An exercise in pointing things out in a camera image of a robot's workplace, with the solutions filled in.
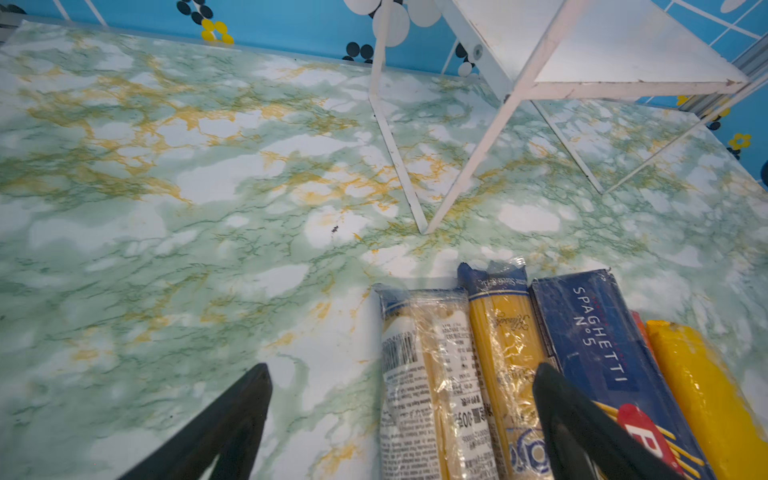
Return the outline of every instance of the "marble tabletop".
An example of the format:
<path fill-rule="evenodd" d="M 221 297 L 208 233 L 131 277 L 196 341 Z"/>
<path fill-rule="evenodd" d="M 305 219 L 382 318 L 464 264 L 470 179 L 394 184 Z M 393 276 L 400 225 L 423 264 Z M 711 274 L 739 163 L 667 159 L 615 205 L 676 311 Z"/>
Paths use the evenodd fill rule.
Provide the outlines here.
<path fill-rule="evenodd" d="M 611 267 L 643 318 L 703 331 L 768 423 L 768 194 L 709 131 L 601 197 L 524 104 L 424 237 L 368 80 L 17 30 L 0 49 L 0 478 L 116 478 L 258 362 L 274 393 L 253 478 L 378 478 L 370 286 L 517 254 L 531 277 Z M 480 82 L 396 71 L 382 95 L 429 216 L 498 105 Z M 600 178 L 695 120 L 548 109 Z"/>

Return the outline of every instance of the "blue wallpaper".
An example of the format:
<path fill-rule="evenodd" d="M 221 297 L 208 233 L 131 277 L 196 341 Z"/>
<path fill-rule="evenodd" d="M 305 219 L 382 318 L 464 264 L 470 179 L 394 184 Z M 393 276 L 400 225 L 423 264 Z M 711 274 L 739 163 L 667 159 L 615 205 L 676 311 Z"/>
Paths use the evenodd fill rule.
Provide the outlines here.
<path fill-rule="evenodd" d="M 768 31 L 768 1 L 764 0 L 653 0 L 660 8 L 732 61 Z M 189 38 L 205 38 L 288 52 L 370 59 L 376 42 L 374 24 L 380 0 L 14 0 L 3 8 L 20 8 L 30 15 L 69 18 L 74 22 L 103 23 L 120 28 Z M 440 72 L 447 56 L 447 74 L 478 74 L 466 61 L 463 48 L 452 51 L 455 36 L 432 0 L 396 0 L 392 12 L 387 64 L 412 70 Z M 676 106 L 685 97 L 641 98 L 660 106 Z M 736 134 L 742 140 L 736 154 L 744 167 L 760 179 L 768 160 L 768 125 L 760 122 L 768 94 L 754 94 L 714 126 L 724 144 Z"/>

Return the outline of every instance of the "white label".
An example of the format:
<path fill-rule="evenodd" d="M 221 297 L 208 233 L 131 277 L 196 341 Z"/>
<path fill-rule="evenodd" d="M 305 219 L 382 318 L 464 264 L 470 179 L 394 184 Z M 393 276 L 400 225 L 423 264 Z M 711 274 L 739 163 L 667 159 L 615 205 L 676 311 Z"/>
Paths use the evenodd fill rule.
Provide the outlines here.
<path fill-rule="evenodd" d="M 441 388 L 449 393 L 454 421 L 447 426 L 458 433 L 456 442 L 448 445 L 456 450 L 453 453 L 461 464 L 461 471 L 452 472 L 452 477 L 498 478 L 466 314 L 457 311 L 437 322 L 435 335 L 439 351 L 433 357 L 445 369 L 447 379 Z M 386 389 L 380 430 L 383 478 L 439 480 L 432 394 L 412 318 L 400 316 L 384 332 L 382 370 Z"/>

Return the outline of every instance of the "spaghetti package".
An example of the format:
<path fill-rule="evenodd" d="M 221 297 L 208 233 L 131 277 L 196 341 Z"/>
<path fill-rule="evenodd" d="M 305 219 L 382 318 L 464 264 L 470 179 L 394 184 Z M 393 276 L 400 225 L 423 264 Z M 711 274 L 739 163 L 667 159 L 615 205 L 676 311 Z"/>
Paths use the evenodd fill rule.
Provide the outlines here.
<path fill-rule="evenodd" d="M 382 478 L 498 478 L 467 294 L 374 286 L 382 307 Z"/>
<path fill-rule="evenodd" d="M 681 478 L 715 480 L 614 276 L 595 270 L 536 279 L 531 293 L 563 376 Z"/>
<path fill-rule="evenodd" d="M 717 351 L 689 326 L 651 320 L 650 344 L 674 398 L 719 480 L 764 478 L 762 427 Z"/>
<path fill-rule="evenodd" d="M 541 343 L 522 258 L 475 270 L 458 268 L 469 292 L 469 318 L 496 424 L 503 465 L 514 480 L 551 478 L 544 434 L 532 386 L 539 363 L 547 361 Z"/>

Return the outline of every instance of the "red oval logo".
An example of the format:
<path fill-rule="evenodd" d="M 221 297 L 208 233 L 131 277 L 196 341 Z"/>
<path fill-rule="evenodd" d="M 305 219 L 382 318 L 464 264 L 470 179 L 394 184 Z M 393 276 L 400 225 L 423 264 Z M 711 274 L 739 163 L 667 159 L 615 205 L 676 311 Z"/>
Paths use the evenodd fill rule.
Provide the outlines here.
<path fill-rule="evenodd" d="M 683 474 L 683 469 L 677 463 L 677 459 L 673 455 L 670 446 L 667 445 L 664 435 L 661 435 L 659 429 L 656 428 L 656 424 L 642 410 L 635 405 L 625 403 L 619 408 L 616 421 L 624 430 L 627 430 L 632 435 L 632 438 L 642 444 L 646 450 L 672 467 L 679 475 Z"/>

